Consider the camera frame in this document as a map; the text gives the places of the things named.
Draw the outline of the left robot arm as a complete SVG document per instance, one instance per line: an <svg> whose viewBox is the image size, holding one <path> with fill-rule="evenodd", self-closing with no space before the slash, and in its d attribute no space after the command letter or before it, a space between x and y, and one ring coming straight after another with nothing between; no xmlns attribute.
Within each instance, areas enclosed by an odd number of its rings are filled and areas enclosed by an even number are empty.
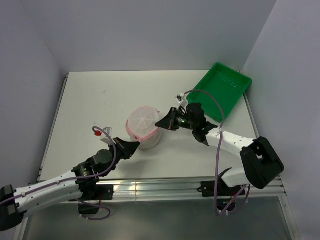
<svg viewBox="0 0 320 240"><path fill-rule="evenodd" d="M53 179L27 187L6 185L0 189L0 230L7 231L22 223L35 212L66 201L92 200L98 193L97 183L116 169L121 160L130 159L138 141L114 138L109 149L99 150L94 156L72 170Z"/></svg>

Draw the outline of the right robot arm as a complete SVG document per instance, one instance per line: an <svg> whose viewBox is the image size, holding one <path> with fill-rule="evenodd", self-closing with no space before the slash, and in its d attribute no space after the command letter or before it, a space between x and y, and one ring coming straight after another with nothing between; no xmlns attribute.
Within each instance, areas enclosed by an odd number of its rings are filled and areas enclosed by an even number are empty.
<svg viewBox="0 0 320 240"><path fill-rule="evenodd" d="M185 110L172 107L155 125L168 131L190 130L199 143L227 151L241 160L241 167L229 167L218 175L216 189L222 195L244 185L262 190L285 170L267 138L253 139L223 131L207 121L200 103L190 103Z"/></svg>

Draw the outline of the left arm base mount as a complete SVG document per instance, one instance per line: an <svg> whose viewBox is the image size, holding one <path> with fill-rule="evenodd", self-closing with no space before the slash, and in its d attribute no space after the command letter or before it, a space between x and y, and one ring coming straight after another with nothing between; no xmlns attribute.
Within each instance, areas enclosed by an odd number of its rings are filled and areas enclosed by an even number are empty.
<svg viewBox="0 0 320 240"><path fill-rule="evenodd" d="M78 202L78 213L81 216L92 218L98 213L103 201L111 201L114 194L113 184L98 184L93 196L82 197L80 200L87 204Z"/></svg>

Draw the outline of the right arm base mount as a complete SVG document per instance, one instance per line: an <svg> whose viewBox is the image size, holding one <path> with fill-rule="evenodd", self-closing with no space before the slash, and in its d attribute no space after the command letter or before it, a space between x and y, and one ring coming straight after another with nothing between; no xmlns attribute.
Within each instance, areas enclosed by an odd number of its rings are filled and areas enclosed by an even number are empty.
<svg viewBox="0 0 320 240"><path fill-rule="evenodd" d="M217 209L222 211L228 204L228 209L226 211L230 212L236 209L237 202L233 199L233 197L240 191L239 197L244 196L246 191L241 190L242 185L238 185L235 187L228 187L224 182L220 181L217 185ZM200 187L197 188L197 192L202 194L202 197L214 197L215 190L215 181L201 181Z"/></svg>

